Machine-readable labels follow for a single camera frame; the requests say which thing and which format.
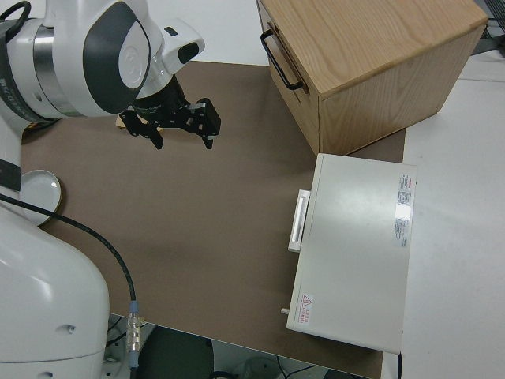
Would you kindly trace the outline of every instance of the black cable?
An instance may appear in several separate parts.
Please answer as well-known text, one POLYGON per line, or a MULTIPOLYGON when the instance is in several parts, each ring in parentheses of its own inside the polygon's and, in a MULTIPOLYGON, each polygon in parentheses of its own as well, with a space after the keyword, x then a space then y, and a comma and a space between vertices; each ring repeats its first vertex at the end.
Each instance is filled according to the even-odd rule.
POLYGON ((403 370, 403 362, 402 362, 402 353, 398 355, 398 379, 402 379, 402 370, 403 370))
POLYGON ((284 370, 282 369, 281 361, 279 360, 279 356, 276 355, 275 357, 277 358, 277 366, 279 366, 279 370, 281 370, 282 376, 284 377, 284 379, 286 379, 287 376, 286 376, 286 373, 284 372, 284 370))
POLYGON ((41 214, 49 216, 49 217, 53 217, 57 220, 63 221, 64 223, 68 223, 68 224, 72 225, 73 227, 81 229, 82 231, 85 231, 86 233, 88 233, 88 234, 92 235, 93 237, 95 237, 96 239, 98 239, 102 244, 105 245, 106 248, 108 248, 108 250, 112 253, 112 255, 114 255, 114 258, 116 258, 116 261, 118 261, 118 263, 121 266, 121 269, 123 271, 123 274, 125 275, 126 282, 128 283, 129 296, 132 301, 136 300, 135 287, 133 286, 133 279, 132 279, 131 275, 129 274, 129 270, 128 270, 128 267, 126 267, 125 261, 123 261, 123 258, 118 253, 118 251, 110 244, 110 242, 108 242, 104 237, 102 237, 102 235, 100 235, 96 231, 92 230, 90 227, 87 227, 86 225, 84 225, 76 220, 73 220, 69 217, 62 216, 56 212, 48 211, 47 209, 39 208, 35 205, 25 203, 24 201, 13 199, 12 197, 8 197, 8 196, 1 194, 1 193, 0 193, 0 201, 4 201, 5 203, 16 205, 17 207, 21 207, 21 208, 28 209, 33 212, 37 212, 37 213, 41 213, 41 214))
POLYGON ((12 38, 16 36, 17 33, 23 28, 24 23, 28 19, 30 15, 30 11, 32 10, 32 4, 29 2, 18 2, 8 8, 4 13, 0 14, 0 21, 4 21, 8 16, 16 12, 18 9, 23 8, 23 13, 16 20, 16 23, 10 27, 10 29, 6 32, 6 42, 9 42, 12 38))
POLYGON ((308 370, 308 369, 312 369, 314 367, 316 367, 316 365, 310 365, 310 366, 304 367, 303 369, 299 369, 299 370, 293 371, 292 373, 288 373, 286 379, 288 379, 288 377, 290 377, 291 375, 294 375, 296 373, 300 373, 300 372, 308 370))
POLYGON ((277 358, 277 366, 279 366, 279 370, 281 370, 281 374, 282 376, 284 377, 284 379, 288 379, 288 377, 290 377, 291 375, 294 375, 296 373, 300 373, 302 371, 305 371, 305 370, 308 370, 308 369, 312 369, 314 367, 316 367, 316 365, 310 365, 310 366, 307 366, 307 367, 304 367, 303 369, 299 369, 299 370, 296 370, 296 371, 293 371, 292 373, 288 373, 286 375, 286 373, 284 372, 284 370, 282 369, 282 366, 281 366, 281 361, 279 359, 279 356, 276 355, 275 356, 277 358))
POLYGON ((119 321, 121 321, 122 317, 119 316, 118 320, 112 324, 110 328, 107 329, 107 333, 110 332, 112 329, 116 327, 117 324, 119 324, 119 321))

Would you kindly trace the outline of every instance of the cable connector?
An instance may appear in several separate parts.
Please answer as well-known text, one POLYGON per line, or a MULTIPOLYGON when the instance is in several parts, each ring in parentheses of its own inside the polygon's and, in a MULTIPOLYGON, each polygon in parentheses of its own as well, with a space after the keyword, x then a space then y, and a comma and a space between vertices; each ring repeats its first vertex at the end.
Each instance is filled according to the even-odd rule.
POLYGON ((139 316, 139 304, 133 301, 129 304, 128 332, 127 332, 127 351, 129 356, 129 367, 137 368, 139 366, 140 352, 140 327, 144 319, 139 316))

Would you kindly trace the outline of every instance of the brown mat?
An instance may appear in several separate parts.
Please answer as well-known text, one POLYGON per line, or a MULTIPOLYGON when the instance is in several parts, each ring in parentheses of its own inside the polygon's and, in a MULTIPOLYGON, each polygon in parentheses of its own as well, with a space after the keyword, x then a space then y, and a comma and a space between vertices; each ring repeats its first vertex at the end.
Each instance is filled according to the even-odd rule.
MULTIPOLYGON (((287 251, 297 192, 310 190, 316 157, 268 68, 192 62, 178 79, 190 101, 211 98, 223 120, 213 150, 166 130, 156 151, 115 118, 73 119, 25 141, 24 172, 60 178, 60 211, 121 252, 149 322, 380 377, 381 352, 290 331, 280 313, 297 266, 287 251)), ((355 155, 398 161, 402 148, 398 133, 355 155)), ((92 259, 110 311, 127 314, 127 286, 107 250, 62 223, 43 228, 92 259)))

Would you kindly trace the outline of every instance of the warning label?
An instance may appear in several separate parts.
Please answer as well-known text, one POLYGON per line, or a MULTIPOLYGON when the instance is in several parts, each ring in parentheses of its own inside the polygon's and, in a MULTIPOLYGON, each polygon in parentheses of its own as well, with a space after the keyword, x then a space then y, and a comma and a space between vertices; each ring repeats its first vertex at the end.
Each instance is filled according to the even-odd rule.
POLYGON ((410 218, 412 216, 413 182, 409 175, 402 175, 398 183, 395 212, 395 245, 407 247, 410 238, 410 218))
POLYGON ((301 294, 300 297, 300 309, 298 311, 298 324, 309 325, 310 323, 310 313, 312 312, 312 306, 314 305, 314 296, 308 294, 301 294))

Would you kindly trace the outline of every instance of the wooden box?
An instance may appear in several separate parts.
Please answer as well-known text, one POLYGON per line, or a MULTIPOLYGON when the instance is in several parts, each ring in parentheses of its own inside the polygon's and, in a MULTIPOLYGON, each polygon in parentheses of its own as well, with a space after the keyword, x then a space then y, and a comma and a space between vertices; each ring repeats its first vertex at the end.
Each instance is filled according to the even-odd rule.
POLYGON ((315 153, 437 113, 487 18, 473 0, 258 0, 262 44, 315 153))

